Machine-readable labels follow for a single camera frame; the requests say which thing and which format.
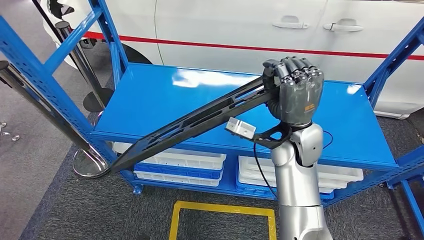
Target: stainless steel stanchion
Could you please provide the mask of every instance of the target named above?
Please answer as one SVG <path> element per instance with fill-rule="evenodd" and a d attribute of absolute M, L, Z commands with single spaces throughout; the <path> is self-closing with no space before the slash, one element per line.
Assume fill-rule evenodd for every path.
<path fill-rule="evenodd" d="M 55 27 L 59 32 L 62 42 L 65 41 L 72 32 L 71 25 L 67 21 L 60 21 L 56 23 Z M 109 88 L 102 88 L 80 43 L 76 44 L 74 49 L 70 52 L 70 56 L 92 90 L 84 99 L 84 108 L 92 113 L 101 112 L 105 109 L 114 91 Z"/>
<path fill-rule="evenodd" d="M 66 119 L 39 93 L 8 61 L 0 61 L 0 80 L 35 106 L 56 128 L 81 148 L 84 157 L 75 157 L 73 170 L 85 178 L 97 178 L 109 170 L 108 162 L 93 148 Z"/>

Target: silver robotic forearm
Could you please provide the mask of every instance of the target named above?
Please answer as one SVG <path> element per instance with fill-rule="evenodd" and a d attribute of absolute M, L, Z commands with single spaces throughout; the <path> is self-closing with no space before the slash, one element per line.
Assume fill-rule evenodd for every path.
<path fill-rule="evenodd" d="M 318 187 L 317 161 L 322 148 L 323 129 L 313 123 L 294 132 L 290 140 L 271 150 L 280 240 L 333 239 L 327 228 Z"/>

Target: car door handle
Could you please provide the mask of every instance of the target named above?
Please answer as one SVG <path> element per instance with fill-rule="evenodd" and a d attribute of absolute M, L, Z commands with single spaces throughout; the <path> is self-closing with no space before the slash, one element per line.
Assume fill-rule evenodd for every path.
<path fill-rule="evenodd" d="M 307 29 L 310 24 L 299 21 L 297 16 L 285 15 L 279 21 L 272 23 L 274 27 L 282 29 Z"/>
<path fill-rule="evenodd" d="M 335 23 L 325 23 L 322 27 L 332 32 L 359 32 L 364 29 L 362 26 L 357 25 L 357 21 L 352 18 L 342 18 Z"/>

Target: car wheel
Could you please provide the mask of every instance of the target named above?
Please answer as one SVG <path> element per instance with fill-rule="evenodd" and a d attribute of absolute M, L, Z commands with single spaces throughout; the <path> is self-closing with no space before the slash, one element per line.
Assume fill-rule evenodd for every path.
<path fill-rule="evenodd" d="M 139 53 L 134 48 L 125 44 L 122 44 L 122 46 L 129 62 L 138 64 L 152 64 L 151 61 L 149 61 L 145 56 L 143 56 L 143 54 Z"/>

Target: black metal bracket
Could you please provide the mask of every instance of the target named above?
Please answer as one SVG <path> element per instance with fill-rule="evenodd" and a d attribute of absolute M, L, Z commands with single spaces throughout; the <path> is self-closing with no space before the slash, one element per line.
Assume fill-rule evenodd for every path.
<path fill-rule="evenodd" d="M 265 89 L 263 77 L 258 77 L 215 99 L 139 139 L 112 164 L 111 171 L 131 168 L 140 161 L 227 122 L 230 117 L 236 117 L 266 103 L 278 96 L 279 85 L 275 83 L 274 87 Z M 275 148 L 281 141 L 270 137 L 281 131 L 280 125 L 275 126 L 264 133 L 255 134 L 254 141 L 267 148 Z"/>

